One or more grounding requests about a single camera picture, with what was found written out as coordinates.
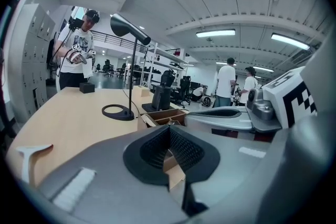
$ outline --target gray cabinet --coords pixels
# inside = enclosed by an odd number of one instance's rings
[[[39,4],[27,4],[16,21],[8,54],[9,97],[25,123],[47,102],[46,59],[54,21]]]

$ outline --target black box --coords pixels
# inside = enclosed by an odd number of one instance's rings
[[[94,89],[95,88],[95,85],[92,84],[92,83],[88,83],[88,82],[85,82],[85,83],[80,83],[79,84],[79,90],[82,92],[82,93],[89,93],[89,92],[95,92]]]

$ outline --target black pants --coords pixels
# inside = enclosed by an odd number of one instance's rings
[[[77,87],[83,82],[87,82],[88,79],[84,78],[83,73],[60,73],[59,75],[59,87],[62,90],[65,87]]]
[[[202,98],[202,95],[196,96],[193,93],[191,94],[191,100],[194,101],[194,102],[197,102],[201,98]]]

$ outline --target wooden desk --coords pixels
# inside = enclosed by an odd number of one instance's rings
[[[117,89],[96,89],[96,92],[83,94],[78,88],[64,88],[57,93],[29,119],[11,144],[6,160],[14,175],[20,177],[23,161],[16,151],[18,146],[54,145],[53,149],[31,158],[31,184],[37,186],[51,171],[90,145],[137,131],[138,119],[117,121],[101,113],[102,107],[108,104],[128,106],[128,90],[125,93]],[[134,97],[132,101],[142,114],[145,111],[141,104],[151,103],[152,99],[150,93],[148,97]],[[138,117],[133,104],[132,111],[134,117]]]

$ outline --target lamp base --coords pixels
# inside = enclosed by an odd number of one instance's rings
[[[111,108],[111,107],[121,108],[122,111],[117,112],[117,113],[108,113],[108,112],[105,111],[106,108]],[[118,121],[132,121],[132,120],[134,120],[133,111],[130,110],[129,108],[127,108],[126,106],[120,105],[120,104],[106,105],[101,109],[101,113],[108,118],[118,120]]]

